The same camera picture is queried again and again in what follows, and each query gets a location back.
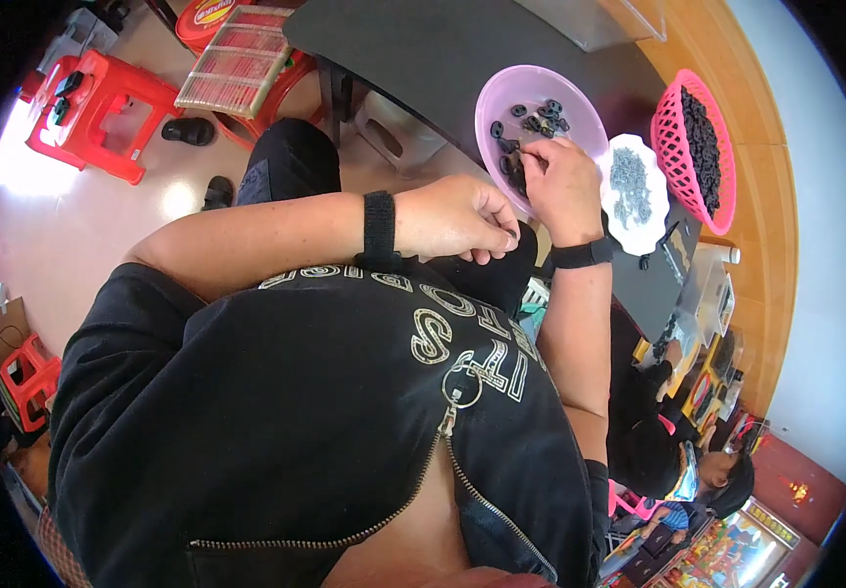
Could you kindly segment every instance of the zipper pull ring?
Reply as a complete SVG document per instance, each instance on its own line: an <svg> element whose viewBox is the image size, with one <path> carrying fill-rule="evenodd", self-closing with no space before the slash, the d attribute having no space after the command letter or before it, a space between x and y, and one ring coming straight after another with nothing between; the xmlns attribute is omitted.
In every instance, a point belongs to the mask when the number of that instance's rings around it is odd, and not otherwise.
<svg viewBox="0 0 846 588"><path fill-rule="evenodd" d="M443 422L439 424L439 433L446 438L452 437L452 428L456 425L456 407L449 405L446 414L443 415Z"/></svg>

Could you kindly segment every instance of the red container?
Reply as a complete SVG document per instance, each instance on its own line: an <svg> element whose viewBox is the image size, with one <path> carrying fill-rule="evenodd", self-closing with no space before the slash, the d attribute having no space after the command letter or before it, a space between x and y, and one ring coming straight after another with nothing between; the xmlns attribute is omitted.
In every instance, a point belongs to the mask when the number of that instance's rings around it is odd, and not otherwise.
<svg viewBox="0 0 846 588"><path fill-rule="evenodd" d="M174 31L194 54L200 55L234 6L254 3L255 0L198 0L184 9Z"/></svg>
<svg viewBox="0 0 846 588"><path fill-rule="evenodd" d="M682 87L688 88L688 93L707 108L707 119L714 126L714 133L718 138L718 150L721 152L721 187L718 189L718 199L721 207L714 213L714 218L711 218L707 207L704 206L698 178L694 173L688 134L685 132L685 117L681 111ZM734 149L730 144L730 135L727 133L727 125L723 122L721 109L711 91L695 72L679 71L658 101L658 109L652 117L652 149L657 155L658 166L668 178L669 189L685 208L707 225L715 235L723 235L730 230L736 210Z"/></svg>

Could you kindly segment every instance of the sandal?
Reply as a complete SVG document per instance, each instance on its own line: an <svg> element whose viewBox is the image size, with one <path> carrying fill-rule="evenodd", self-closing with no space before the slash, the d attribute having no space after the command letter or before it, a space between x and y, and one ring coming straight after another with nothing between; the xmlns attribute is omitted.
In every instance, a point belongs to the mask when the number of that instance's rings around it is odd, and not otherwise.
<svg viewBox="0 0 846 588"><path fill-rule="evenodd" d="M174 119L161 127L161 138L204 147L214 140L214 125L207 119Z"/></svg>
<svg viewBox="0 0 846 588"><path fill-rule="evenodd" d="M214 176L207 183L204 194L202 211L213 211L218 208L230 208L234 200L234 185L224 176Z"/></svg>

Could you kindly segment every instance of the black wristband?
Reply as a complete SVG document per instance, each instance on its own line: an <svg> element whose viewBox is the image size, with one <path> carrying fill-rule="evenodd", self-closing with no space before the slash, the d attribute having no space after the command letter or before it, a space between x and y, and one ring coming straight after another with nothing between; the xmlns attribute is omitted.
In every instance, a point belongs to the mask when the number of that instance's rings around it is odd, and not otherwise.
<svg viewBox="0 0 846 588"><path fill-rule="evenodd" d="M375 272L396 272L402 265L394 251L397 230L394 197L384 191L365 194L365 250L354 256L358 267Z"/></svg>
<svg viewBox="0 0 846 588"><path fill-rule="evenodd" d="M585 245L572 247L551 247L550 261L554 267L574 269L612 262L615 245L609 237L597 239Z"/></svg>

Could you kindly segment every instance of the pink plastic basket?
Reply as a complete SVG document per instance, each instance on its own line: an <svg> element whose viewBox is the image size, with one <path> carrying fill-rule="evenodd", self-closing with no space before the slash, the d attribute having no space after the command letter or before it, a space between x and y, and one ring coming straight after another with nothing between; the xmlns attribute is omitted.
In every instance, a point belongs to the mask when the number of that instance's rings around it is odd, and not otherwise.
<svg viewBox="0 0 846 588"><path fill-rule="evenodd" d="M721 152L721 188L718 199L721 207L714 213L714 218L707 213L704 199L700 194L698 179L694 173L694 162L688 147L688 135L685 132L685 118L681 113L681 87L688 88L694 98L707 108L707 118L714 125ZM723 235L730 230L736 210L736 168L734 150L730 145L727 125L718 108L714 96L696 73L681 70L661 100L652 117L652 149L658 156L658 166L668 178L668 186L677 199L685 205L698 220L707 225L715 235Z"/></svg>

